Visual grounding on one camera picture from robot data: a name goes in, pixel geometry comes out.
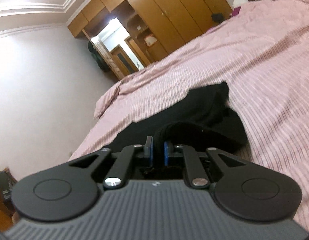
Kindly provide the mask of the black cardigan garment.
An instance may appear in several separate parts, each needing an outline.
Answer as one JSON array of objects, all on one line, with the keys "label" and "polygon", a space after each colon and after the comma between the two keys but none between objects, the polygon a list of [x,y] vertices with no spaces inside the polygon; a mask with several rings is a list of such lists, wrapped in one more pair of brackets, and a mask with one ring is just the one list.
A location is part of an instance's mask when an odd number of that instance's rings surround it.
[{"label": "black cardigan garment", "polygon": [[153,138],[154,157],[164,155],[164,143],[191,146],[197,151],[215,147],[235,154],[248,141],[238,114],[227,107],[226,82],[189,90],[171,107],[139,122],[132,122],[106,145],[113,152]]}]

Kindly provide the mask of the wooden wardrobe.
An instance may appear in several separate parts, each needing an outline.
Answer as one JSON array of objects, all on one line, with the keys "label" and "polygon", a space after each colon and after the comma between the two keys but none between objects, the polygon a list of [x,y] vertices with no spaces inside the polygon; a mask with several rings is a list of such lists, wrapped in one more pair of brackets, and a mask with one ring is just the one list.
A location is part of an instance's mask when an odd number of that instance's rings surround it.
[{"label": "wooden wardrobe", "polygon": [[205,33],[217,23],[212,14],[228,19],[232,9],[227,0],[91,0],[68,25],[77,37],[103,10],[113,12],[125,5],[133,10],[127,26],[140,19],[160,44],[163,54],[170,54]]}]

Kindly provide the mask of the pink checked bed cover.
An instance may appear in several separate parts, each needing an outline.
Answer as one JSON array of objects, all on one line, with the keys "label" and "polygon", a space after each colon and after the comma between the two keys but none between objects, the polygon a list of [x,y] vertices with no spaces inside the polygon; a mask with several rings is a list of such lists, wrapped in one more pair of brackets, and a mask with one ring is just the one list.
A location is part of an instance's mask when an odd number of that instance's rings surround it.
[{"label": "pink checked bed cover", "polygon": [[238,15],[124,77],[97,101],[98,122],[72,158],[101,149],[188,90],[222,81],[249,140],[240,156],[300,185],[294,219],[309,231],[309,0],[245,3]]}]

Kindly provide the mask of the dark box on floor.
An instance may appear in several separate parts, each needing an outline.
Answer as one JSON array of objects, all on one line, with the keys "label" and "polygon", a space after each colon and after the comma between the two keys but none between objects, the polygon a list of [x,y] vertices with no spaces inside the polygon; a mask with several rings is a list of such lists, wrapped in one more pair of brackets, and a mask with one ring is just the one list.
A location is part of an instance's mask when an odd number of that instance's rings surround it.
[{"label": "dark box on floor", "polygon": [[15,213],[15,208],[11,201],[11,192],[16,182],[8,167],[0,171],[0,198],[11,215]]}]

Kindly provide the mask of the black bag by wardrobe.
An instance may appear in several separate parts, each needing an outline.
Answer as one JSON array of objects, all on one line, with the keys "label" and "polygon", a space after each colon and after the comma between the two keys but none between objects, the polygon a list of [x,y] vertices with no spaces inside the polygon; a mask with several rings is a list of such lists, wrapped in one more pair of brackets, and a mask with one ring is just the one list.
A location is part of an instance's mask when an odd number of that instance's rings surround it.
[{"label": "black bag by wardrobe", "polygon": [[222,13],[212,14],[211,19],[215,23],[222,23],[224,21],[224,17]]}]

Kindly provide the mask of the pink white box on shelf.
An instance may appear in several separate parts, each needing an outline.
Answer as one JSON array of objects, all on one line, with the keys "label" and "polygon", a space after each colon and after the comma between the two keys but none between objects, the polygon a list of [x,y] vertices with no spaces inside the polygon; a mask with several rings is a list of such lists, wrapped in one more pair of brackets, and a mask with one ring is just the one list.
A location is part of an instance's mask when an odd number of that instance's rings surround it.
[{"label": "pink white box on shelf", "polygon": [[146,45],[147,45],[148,47],[151,47],[151,46],[153,46],[158,40],[157,40],[157,38],[156,38],[153,34],[151,34],[151,35],[146,36],[146,37],[144,38],[144,41],[145,41],[145,43],[146,43]]}]

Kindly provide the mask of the wooden door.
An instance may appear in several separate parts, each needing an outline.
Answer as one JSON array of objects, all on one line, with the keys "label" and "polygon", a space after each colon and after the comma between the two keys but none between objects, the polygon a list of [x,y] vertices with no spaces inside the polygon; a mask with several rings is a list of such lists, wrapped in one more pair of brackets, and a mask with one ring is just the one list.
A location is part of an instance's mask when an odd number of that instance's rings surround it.
[{"label": "wooden door", "polygon": [[130,37],[120,41],[119,44],[111,50],[113,61],[123,76],[128,76],[144,69],[142,61],[128,42],[129,38]]}]

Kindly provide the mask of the dark clothes hanging on wall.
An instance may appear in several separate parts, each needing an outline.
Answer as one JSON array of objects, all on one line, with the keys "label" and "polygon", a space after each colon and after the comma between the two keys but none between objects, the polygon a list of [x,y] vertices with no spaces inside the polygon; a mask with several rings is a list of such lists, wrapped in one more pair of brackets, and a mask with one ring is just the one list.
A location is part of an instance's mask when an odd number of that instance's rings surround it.
[{"label": "dark clothes hanging on wall", "polygon": [[96,61],[97,65],[103,72],[109,72],[111,69],[106,61],[102,58],[102,56],[97,52],[97,50],[93,47],[91,42],[88,42],[88,50],[92,55],[93,59]]}]

